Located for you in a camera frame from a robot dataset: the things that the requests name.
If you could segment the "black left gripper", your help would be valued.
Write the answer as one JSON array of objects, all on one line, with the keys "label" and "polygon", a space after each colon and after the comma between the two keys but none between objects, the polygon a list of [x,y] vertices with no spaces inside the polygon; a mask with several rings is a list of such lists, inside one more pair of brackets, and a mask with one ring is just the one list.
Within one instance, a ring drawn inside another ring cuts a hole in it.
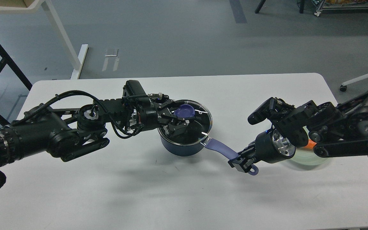
[{"label": "black left gripper", "polygon": [[[152,96],[130,96],[130,106],[133,109],[130,130],[141,128],[141,131],[147,131],[160,126],[158,113],[171,113],[171,109],[178,108],[180,102],[171,99],[167,94],[155,93]],[[190,124],[195,120],[195,116],[172,119],[167,125],[162,126],[162,134],[165,137],[190,134]]]}]

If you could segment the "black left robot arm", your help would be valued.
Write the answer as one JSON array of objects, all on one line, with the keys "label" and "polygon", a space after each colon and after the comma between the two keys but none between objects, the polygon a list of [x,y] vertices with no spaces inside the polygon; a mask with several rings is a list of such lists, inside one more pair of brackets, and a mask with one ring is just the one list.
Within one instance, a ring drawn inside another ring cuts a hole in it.
[{"label": "black left robot arm", "polygon": [[[147,94],[137,80],[128,80],[121,98],[99,100],[81,90],[55,95],[24,113],[24,118],[0,128],[0,167],[25,157],[47,152],[68,162],[109,144],[106,124],[128,139],[166,128],[167,134],[184,134],[196,121],[194,112],[168,95]],[[0,170],[0,188],[6,175]]]}]

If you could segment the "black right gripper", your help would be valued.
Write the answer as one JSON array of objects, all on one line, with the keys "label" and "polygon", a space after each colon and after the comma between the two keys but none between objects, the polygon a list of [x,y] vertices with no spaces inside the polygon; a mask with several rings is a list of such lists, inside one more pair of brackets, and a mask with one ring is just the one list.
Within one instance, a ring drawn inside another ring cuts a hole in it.
[{"label": "black right gripper", "polygon": [[296,147],[277,129],[268,129],[257,135],[250,146],[238,152],[238,156],[228,161],[230,166],[242,173],[257,173],[254,163],[264,161],[274,164],[295,156]]}]

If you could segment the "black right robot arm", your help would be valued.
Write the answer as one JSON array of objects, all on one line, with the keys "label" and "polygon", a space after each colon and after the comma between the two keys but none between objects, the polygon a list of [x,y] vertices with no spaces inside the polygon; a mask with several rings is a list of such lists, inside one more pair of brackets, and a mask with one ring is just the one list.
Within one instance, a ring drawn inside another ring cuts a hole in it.
[{"label": "black right robot arm", "polygon": [[254,125],[265,119],[271,128],[229,158],[232,168],[257,175],[255,163],[291,159],[309,140],[314,141],[313,152],[321,158],[368,155],[368,91],[337,106],[308,101],[295,107],[271,97],[247,120]]}]

